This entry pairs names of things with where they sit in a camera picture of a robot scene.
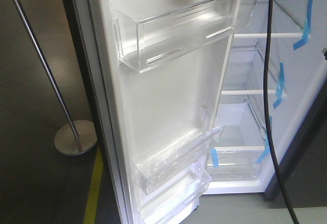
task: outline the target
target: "gray floor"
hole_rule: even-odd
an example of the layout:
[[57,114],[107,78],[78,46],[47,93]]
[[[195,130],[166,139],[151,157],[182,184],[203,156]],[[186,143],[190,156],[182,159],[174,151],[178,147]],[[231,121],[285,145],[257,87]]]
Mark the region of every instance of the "gray floor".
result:
[[[271,209],[261,194],[200,197],[200,206],[182,224],[292,224],[286,209]],[[327,223],[327,207],[295,209],[301,224]]]
[[[75,120],[91,120],[61,0],[21,0]],[[67,123],[11,0],[0,0],[0,223],[84,218],[95,149],[56,151]]]

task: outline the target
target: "metal pole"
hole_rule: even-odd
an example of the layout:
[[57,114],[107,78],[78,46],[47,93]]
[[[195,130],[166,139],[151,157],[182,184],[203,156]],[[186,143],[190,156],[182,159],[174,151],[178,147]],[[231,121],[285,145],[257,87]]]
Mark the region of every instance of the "metal pole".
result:
[[32,44],[33,44],[33,46],[34,46],[34,48],[35,48],[35,50],[37,52],[37,55],[38,55],[39,59],[41,60],[41,63],[43,65],[43,67],[44,67],[44,70],[45,70],[49,80],[50,80],[50,83],[51,83],[51,85],[52,85],[52,87],[53,87],[53,89],[54,89],[54,91],[55,91],[55,93],[57,95],[57,98],[58,98],[58,100],[59,100],[59,102],[61,104],[61,107],[62,107],[63,111],[65,112],[65,115],[66,115],[66,117],[68,119],[69,126],[71,127],[71,129],[73,131],[73,134],[74,134],[74,137],[76,139],[77,148],[78,148],[79,152],[82,152],[83,149],[82,149],[82,146],[81,146],[81,143],[80,143],[80,137],[79,137],[79,134],[77,132],[77,129],[76,129],[76,127],[75,127],[75,125],[74,125],[74,123],[72,121],[72,118],[71,118],[71,116],[69,114],[69,111],[68,111],[68,109],[66,107],[66,104],[65,104],[65,102],[64,102],[64,100],[62,98],[62,95],[60,93],[60,90],[58,88],[56,80],[55,80],[55,78],[54,78],[54,76],[53,76],[53,74],[52,74],[52,72],[50,70],[50,67],[49,67],[49,65],[48,65],[48,63],[47,63],[47,61],[45,59],[43,51],[42,51],[42,49],[41,49],[41,47],[40,47],[40,45],[39,45],[39,43],[38,43],[38,41],[37,41],[37,39],[35,37],[35,34],[33,32],[33,29],[31,27],[28,19],[27,19],[27,16],[26,16],[26,14],[24,12],[24,9],[23,9],[23,7],[22,7],[19,0],[13,0],[13,1],[14,1],[14,4],[15,4],[17,10],[18,10],[19,16],[20,16],[20,18],[21,18],[21,20],[22,20],[22,22],[23,22],[23,24],[24,24],[24,26],[25,26],[25,28],[27,30],[27,33],[30,36]]

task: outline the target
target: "black object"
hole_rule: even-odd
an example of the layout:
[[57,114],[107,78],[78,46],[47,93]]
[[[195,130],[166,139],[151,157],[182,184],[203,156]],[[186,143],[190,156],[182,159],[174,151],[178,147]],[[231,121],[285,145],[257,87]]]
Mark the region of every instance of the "black object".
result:
[[268,0],[268,21],[267,21],[267,41],[266,41],[266,52],[265,52],[265,61],[264,61],[264,78],[263,78],[263,88],[264,88],[264,113],[265,113],[265,124],[267,131],[267,139],[270,148],[271,159],[274,165],[276,178],[281,188],[281,193],[285,200],[286,207],[290,213],[290,216],[294,224],[299,224],[299,221],[294,212],[292,203],[288,197],[287,190],[284,184],[284,178],[281,172],[281,169],[278,165],[278,160],[275,153],[274,143],[271,134],[271,125],[269,119],[269,102],[268,102],[268,72],[269,72],[269,55],[270,55],[270,45],[271,45],[271,26],[272,26],[272,8],[273,0]]
[[[327,81],[286,151],[280,168],[296,208],[327,206]],[[273,208],[283,208],[274,176],[265,197]]]
[[324,48],[322,50],[322,52],[323,52],[323,55],[325,56],[325,59],[327,60],[327,48]]

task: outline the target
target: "door shelf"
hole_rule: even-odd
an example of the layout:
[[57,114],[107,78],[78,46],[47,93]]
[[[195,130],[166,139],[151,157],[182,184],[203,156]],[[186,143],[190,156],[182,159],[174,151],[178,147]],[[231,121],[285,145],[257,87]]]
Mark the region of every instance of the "door shelf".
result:
[[247,26],[256,0],[205,0],[136,20],[114,11],[118,56],[143,73]]
[[211,177],[203,170],[202,176],[187,174],[166,191],[144,205],[138,213],[142,224],[168,223],[193,200],[200,197],[209,186]]
[[203,110],[201,128],[195,133],[177,141],[145,164],[132,162],[137,184],[146,194],[153,192],[215,146],[223,126],[219,125],[216,118],[213,122],[212,117],[210,111]]

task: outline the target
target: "white refrigerator cabinet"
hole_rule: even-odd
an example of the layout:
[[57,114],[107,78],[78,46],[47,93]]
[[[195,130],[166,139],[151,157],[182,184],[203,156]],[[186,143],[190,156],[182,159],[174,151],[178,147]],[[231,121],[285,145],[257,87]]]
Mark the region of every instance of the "white refrigerator cabinet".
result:
[[[267,0],[72,2],[71,31],[86,56],[82,75],[122,223],[180,223],[202,194],[265,190],[273,175],[262,104]],[[300,80],[284,57],[301,26],[278,0],[274,17],[283,24],[275,20],[273,46],[282,46],[271,57],[271,105],[280,62],[290,77],[282,104],[270,109],[280,158],[326,66],[315,60],[319,75],[300,89],[311,99],[298,105]]]

